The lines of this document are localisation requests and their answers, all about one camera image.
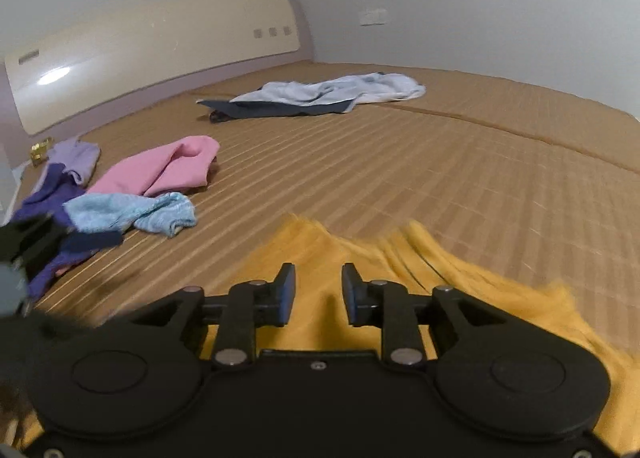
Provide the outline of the double wall switch plate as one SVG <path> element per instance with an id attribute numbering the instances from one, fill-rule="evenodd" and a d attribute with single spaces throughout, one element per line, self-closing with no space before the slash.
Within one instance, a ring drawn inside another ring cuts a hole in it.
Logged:
<path id="1" fill-rule="evenodd" d="M 359 13 L 358 19 L 363 27 L 382 26 L 388 21 L 388 11 L 385 8 L 368 8 Z"/>

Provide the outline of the pink sweater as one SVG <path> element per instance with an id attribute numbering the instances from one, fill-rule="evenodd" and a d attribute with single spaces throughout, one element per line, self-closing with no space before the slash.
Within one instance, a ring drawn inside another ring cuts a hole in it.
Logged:
<path id="1" fill-rule="evenodd" d="M 195 135 L 139 152 L 109 168 L 88 194 L 155 197 L 204 187 L 219 148 L 210 136 Z"/>

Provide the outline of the white grey navy garment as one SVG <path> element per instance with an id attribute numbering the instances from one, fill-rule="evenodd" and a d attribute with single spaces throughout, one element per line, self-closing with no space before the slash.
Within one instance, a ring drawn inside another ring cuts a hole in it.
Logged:
<path id="1" fill-rule="evenodd" d="M 347 114 L 358 105 L 416 100 L 426 87 L 405 74 L 350 74 L 318 83 L 268 82 L 231 100 L 203 98 L 212 123 L 230 120 Z"/>

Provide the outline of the purple garment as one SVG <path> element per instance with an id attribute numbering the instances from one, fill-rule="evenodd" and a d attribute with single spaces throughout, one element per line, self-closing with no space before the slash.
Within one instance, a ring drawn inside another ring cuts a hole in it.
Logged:
<path id="1" fill-rule="evenodd" d="M 85 189 L 62 163 L 51 163 L 41 187 L 27 197 L 9 222 L 11 262 L 19 262 L 27 293 L 39 300 L 58 270 L 84 262 L 106 248 L 111 237 L 83 234 L 64 210 L 64 204 L 81 197 Z"/>

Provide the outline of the yellow striped shirt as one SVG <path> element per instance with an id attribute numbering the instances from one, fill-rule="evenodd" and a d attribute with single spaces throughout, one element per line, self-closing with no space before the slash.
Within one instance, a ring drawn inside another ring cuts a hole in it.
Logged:
<path id="1" fill-rule="evenodd" d="M 309 248 L 297 227 L 221 296 L 178 289 L 91 327 L 3 319 L 2 377 L 42 431 L 27 457 L 634 457 L 637 362 L 606 348 L 563 291 L 492 298 L 416 230 L 369 256 Z M 290 320 L 271 283 L 296 268 Z M 350 326 L 342 267 L 368 285 Z"/>

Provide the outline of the gold foil packet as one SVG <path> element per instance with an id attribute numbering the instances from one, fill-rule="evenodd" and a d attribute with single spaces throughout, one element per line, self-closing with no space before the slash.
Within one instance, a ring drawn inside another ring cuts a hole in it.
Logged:
<path id="1" fill-rule="evenodd" d="M 49 158 L 49 150 L 54 145 L 52 137 L 46 137 L 29 148 L 29 160 L 32 166 L 41 166 Z"/>

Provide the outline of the light blue knit garment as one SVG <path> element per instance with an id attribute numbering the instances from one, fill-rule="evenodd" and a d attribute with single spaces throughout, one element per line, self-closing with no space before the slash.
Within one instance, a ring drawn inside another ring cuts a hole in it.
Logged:
<path id="1" fill-rule="evenodd" d="M 130 228 L 175 237 L 198 224 L 191 200 L 181 192 L 159 197 L 129 194 L 89 194 L 66 201 L 63 209 L 80 232 L 99 233 Z"/>

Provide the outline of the lilac garment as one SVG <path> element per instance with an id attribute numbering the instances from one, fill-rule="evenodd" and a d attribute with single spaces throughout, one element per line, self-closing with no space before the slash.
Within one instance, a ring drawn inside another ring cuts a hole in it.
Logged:
<path id="1" fill-rule="evenodd" d="M 100 155 L 101 149 L 98 144 L 85 142 L 78 136 L 54 144 L 48 151 L 48 160 L 32 190 L 36 192 L 41 188 L 51 164 L 62 164 L 65 166 L 64 172 L 70 175 L 78 186 L 86 187 Z"/>

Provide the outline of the cream bed headboard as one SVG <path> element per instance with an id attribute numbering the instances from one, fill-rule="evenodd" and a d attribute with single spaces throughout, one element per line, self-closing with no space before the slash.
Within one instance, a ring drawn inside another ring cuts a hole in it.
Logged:
<path id="1" fill-rule="evenodd" d="M 1 147 L 89 132 L 170 96 L 311 59 L 296 0 L 141 0 L 82 18 L 1 59 Z"/>

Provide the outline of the bamboo bed mat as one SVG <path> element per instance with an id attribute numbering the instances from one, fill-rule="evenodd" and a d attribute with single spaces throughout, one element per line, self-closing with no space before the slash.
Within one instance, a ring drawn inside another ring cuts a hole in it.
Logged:
<path id="1" fill-rule="evenodd" d="M 639 122 L 574 95 L 413 68 L 426 92 L 348 114 L 212 123 L 206 98 L 318 82 L 349 64 L 294 62 L 184 92 L 90 132 L 98 171 L 190 135 L 220 146 L 198 225 L 131 233 L 67 272 L 40 308 L 101 320 L 185 285 L 217 293 L 287 214 L 337 236 L 416 221 L 458 258 L 537 287 L 562 280 L 587 322 L 639 347 Z"/>

